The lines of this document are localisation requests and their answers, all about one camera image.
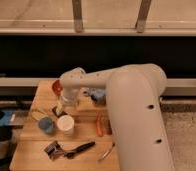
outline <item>white cup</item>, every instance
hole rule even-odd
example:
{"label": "white cup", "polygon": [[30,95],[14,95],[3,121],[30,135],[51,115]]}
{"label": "white cup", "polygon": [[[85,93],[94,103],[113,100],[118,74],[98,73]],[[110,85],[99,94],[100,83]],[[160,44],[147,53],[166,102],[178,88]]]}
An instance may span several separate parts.
{"label": "white cup", "polygon": [[63,115],[57,120],[57,127],[63,134],[72,136],[74,134],[75,121],[70,115]]}

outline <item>wooden tabletop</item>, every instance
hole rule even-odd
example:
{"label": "wooden tabletop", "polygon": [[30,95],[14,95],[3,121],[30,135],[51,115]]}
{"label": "wooden tabletop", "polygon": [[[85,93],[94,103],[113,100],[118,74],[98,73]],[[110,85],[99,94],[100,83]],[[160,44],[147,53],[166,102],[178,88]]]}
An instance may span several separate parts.
{"label": "wooden tabletop", "polygon": [[[112,136],[107,134],[108,117],[106,108],[94,106],[88,97],[80,95],[77,107],[66,109],[66,112],[75,119],[73,137],[63,135],[57,128],[53,135],[46,135],[39,130],[38,122],[31,116],[32,111],[36,108],[44,110],[54,121],[57,120],[57,117],[52,113],[52,108],[57,105],[58,97],[52,91],[52,83],[52,81],[42,81],[39,84],[10,165],[10,170],[118,171],[116,147],[103,162],[98,162],[98,159],[110,148]],[[103,137],[98,137],[95,130],[97,112],[103,114]],[[44,149],[54,140],[57,140],[65,149],[72,149],[89,141],[95,141],[96,145],[74,159],[70,160],[61,157],[51,161]]]}

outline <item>floor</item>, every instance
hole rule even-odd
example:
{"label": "floor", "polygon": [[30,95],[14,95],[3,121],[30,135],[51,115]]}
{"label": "floor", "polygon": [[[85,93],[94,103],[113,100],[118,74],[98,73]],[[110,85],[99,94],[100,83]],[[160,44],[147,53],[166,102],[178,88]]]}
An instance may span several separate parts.
{"label": "floor", "polygon": [[[73,28],[72,1],[0,0],[2,28]],[[82,0],[85,28],[135,28],[141,0]],[[152,2],[147,28],[196,28],[196,0]]]}
{"label": "floor", "polygon": [[[25,101],[24,104],[26,108],[29,107],[30,101]],[[0,108],[10,108],[12,109],[13,119],[10,121],[9,125],[13,127],[12,138],[9,141],[0,142],[0,159],[6,156],[12,156],[19,136],[21,134],[24,121],[28,114],[28,109],[22,109],[17,107],[16,101],[0,101]],[[8,171],[9,164],[0,167],[0,171]]]}

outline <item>orange handle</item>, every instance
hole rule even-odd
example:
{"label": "orange handle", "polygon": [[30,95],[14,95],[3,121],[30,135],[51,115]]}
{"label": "orange handle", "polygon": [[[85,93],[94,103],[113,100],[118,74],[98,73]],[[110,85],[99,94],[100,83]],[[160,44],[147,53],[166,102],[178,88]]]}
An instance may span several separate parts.
{"label": "orange handle", "polygon": [[102,122],[101,122],[102,114],[98,113],[97,121],[96,121],[96,131],[99,137],[103,136]]}

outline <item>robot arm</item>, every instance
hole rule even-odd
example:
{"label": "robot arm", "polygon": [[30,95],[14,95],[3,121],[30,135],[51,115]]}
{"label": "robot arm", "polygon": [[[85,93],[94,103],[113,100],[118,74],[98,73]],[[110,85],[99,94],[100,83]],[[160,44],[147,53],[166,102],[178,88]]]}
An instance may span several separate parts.
{"label": "robot arm", "polygon": [[166,75],[154,64],[126,65],[86,74],[64,73],[62,101],[75,101],[81,87],[106,88],[106,102],[122,171],[174,171],[158,98]]}

